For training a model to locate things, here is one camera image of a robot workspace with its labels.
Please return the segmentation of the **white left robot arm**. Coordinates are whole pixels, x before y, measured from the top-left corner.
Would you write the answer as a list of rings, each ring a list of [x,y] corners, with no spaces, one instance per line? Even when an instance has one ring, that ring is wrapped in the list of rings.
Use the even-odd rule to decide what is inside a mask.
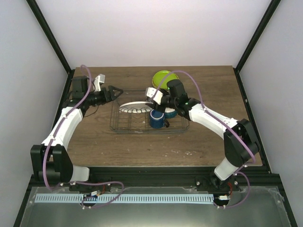
[[[30,150],[34,178],[49,187],[51,183],[80,182],[86,191],[92,191],[97,180],[89,168],[72,163],[67,148],[78,124],[87,110],[116,100],[123,90],[114,86],[102,87],[103,74],[95,79],[86,76],[72,79],[71,90],[62,105],[60,117],[50,134],[40,145]]]

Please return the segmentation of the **lime green plate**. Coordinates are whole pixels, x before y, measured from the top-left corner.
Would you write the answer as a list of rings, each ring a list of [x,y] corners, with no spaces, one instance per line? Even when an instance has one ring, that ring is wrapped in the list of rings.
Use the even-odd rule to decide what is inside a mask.
[[[161,81],[163,80],[163,78],[169,73],[170,73],[170,71],[168,71],[168,70],[161,70],[161,71],[156,72],[154,74],[153,78],[156,82],[158,82],[158,84],[160,84]],[[167,83],[174,79],[179,79],[179,77],[175,73],[168,75],[166,77],[166,79],[163,81],[163,83],[161,84],[160,88],[167,90],[168,89]]]

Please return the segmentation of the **white blue striped plate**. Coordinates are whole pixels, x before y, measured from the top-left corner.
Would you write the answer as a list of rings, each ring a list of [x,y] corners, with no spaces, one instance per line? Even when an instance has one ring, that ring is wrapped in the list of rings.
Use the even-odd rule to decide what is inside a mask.
[[[119,106],[119,111],[123,113],[141,114],[150,112],[153,104],[147,101],[134,101],[122,104]]]

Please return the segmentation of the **black wire dish rack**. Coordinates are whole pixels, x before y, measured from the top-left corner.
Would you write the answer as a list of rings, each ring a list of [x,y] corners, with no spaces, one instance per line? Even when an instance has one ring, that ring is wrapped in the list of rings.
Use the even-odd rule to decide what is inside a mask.
[[[110,129],[118,134],[179,134],[189,129],[189,121],[180,116],[168,119],[169,127],[150,126],[151,108],[145,106],[143,90],[127,90],[112,103]]]

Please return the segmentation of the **dark blue mug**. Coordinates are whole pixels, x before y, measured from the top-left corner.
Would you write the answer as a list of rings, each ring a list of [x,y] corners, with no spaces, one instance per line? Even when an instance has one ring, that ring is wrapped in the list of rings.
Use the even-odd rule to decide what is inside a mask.
[[[169,121],[164,117],[164,113],[151,110],[149,114],[149,125],[154,129],[168,128]]]

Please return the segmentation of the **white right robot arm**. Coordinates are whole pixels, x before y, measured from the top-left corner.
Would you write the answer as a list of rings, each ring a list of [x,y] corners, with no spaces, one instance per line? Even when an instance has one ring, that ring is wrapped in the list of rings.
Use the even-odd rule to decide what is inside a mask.
[[[260,143],[250,121],[235,120],[206,107],[202,101],[188,97],[179,79],[167,83],[168,90],[146,89],[145,95],[158,111],[172,108],[181,117],[203,125],[223,139],[224,159],[214,169],[211,187],[217,191],[227,185],[227,179],[247,164],[256,161]]]

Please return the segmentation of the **white and teal bowl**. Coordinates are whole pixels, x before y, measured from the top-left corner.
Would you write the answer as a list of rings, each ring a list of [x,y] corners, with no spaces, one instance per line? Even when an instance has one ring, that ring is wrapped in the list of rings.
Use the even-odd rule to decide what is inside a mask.
[[[166,108],[165,112],[164,112],[164,117],[166,119],[171,119],[174,118],[178,115],[177,111],[175,109],[172,108]]]

